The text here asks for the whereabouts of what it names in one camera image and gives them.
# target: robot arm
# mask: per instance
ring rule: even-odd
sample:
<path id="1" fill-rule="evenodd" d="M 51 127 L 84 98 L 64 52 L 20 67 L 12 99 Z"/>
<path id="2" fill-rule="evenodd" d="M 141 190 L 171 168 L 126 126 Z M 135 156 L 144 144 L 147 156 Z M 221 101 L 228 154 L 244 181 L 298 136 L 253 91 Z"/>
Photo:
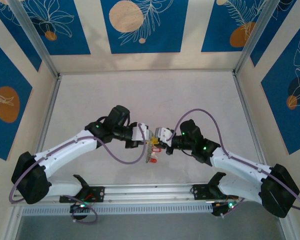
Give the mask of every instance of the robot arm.
<path id="1" fill-rule="evenodd" d="M 11 181 L 15 184 L 20 176 L 34 163 L 37 165 L 25 175 L 17 185 L 17 189 L 28 204 L 34 204 L 47 196 L 85 196 L 89 191 L 88 184 L 78 175 L 77 181 L 59 181 L 53 179 L 53 174 L 65 164 L 82 154 L 93 151 L 102 144 L 110 143 L 113 139 L 125 141 L 126 148 L 144 144 L 149 139 L 150 131 L 144 123 L 129 122 L 130 112 L 123 106 L 117 105 L 110 114 L 88 124 L 84 130 L 74 137 L 49 150 L 31 155 L 23 153 L 16 164 Z"/>
<path id="2" fill-rule="evenodd" d="M 226 151 L 220 144 L 204 138 L 192 119 L 181 123 L 180 130 L 181 135 L 173 136 L 173 130 L 157 128 L 155 137 L 159 143 L 156 147 L 166 149 L 168 155 L 173 154 L 174 149 L 190 150 L 198 162 L 230 173 L 218 172 L 202 189 L 194 185 L 202 196 L 220 200 L 229 195 L 239 196 L 262 204 L 277 217 L 284 218 L 288 214 L 296 198 L 269 176 L 275 176 L 298 195 L 300 190 L 285 167 L 255 163 Z"/>

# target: vent grille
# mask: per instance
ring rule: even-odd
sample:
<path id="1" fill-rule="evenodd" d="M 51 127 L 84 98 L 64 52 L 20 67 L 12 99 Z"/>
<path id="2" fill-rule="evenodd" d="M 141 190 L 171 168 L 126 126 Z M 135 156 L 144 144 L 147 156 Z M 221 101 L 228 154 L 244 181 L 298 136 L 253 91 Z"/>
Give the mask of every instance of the vent grille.
<path id="1" fill-rule="evenodd" d="M 212 213 L 211 203 L 173 203 L 173 204 L 104 204 L 95 205 L 93 209 L 99 215 L 130 214 L 185 214 Z M 61 206 L 27 206 L 23 216 L 65 216 L 70 214 L 69 205 Z M 93 215 L 88 209 L 76 215 Z"/>

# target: enclosure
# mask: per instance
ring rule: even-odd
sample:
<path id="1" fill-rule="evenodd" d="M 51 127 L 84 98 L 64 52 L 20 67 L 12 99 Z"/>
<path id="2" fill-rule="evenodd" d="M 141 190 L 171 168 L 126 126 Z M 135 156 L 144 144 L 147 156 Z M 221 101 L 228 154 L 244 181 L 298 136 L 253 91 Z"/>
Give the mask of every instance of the enclosure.
<path id="1" fill-rule="evenodd" d="M 57 170 L 105 187 L 96 224 L 73 222 L 56 195 L 9 202 L 22 153 L 68 141 L 117 105 L 153 133 L 204 109 L 227 150 L 285 166 L 300 190 L 300 0 L 0 0 L 0 239 L 300 240 L 296 209 L 278 218 L 247 200 L 212 215 L 218 200 L 192 189 L 224 170 L 177 149 L 130 165 L 101 147 Z M 207 114 L 189 119 L 220 143 Z M 143 151 L 106 145 L 127 162 Z"/>

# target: red object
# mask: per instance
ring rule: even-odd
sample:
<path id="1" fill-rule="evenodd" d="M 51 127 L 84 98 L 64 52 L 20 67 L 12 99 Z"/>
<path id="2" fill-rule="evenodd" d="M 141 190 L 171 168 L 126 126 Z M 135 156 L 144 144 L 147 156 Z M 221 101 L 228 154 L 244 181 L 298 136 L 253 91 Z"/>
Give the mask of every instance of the red object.
<path id="1" fill-rule="evenodd" d="M 157 147 L 152 148 L 152 152 L 154 153 L 161 153 L 161 151 L 162 151 L 161 148 L 157 148 Z"/>

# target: white floor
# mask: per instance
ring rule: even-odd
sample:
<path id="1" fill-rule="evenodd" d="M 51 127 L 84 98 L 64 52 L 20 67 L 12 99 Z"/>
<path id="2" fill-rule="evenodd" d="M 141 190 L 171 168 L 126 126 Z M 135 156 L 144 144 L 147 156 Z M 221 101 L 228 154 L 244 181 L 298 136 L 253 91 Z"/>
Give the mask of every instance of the white floor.
<path id="1" fill-rule="evenodd" d="M 66 141 L 90 122 L 109 114 L 116 105 L 131 112 L 131 122 L 174 128 L 188 110 L 202 108 L 219 123 L 226 148 L 258 161 L 250 130 L 231 72 L 199 70 L 124 71 L 90 75 L 65 75 L 53 110 L 44 149 Z M 189 115 L 202 134 L 220 142 L 211 119 L 202 112 Z M 108 144 L 113 153 L 133 161 L 142 152 L 125 149 L 125 143 Z M 61 168 L 57 176 L 81 175 L 89 184 L 169 184 L 208 182 L 218 172 L 177 150 L 172 156 L 158 154 L 157 163 L 145 157 L 134 165 L 116 162 L 103 149 L 89 152 Z"/>

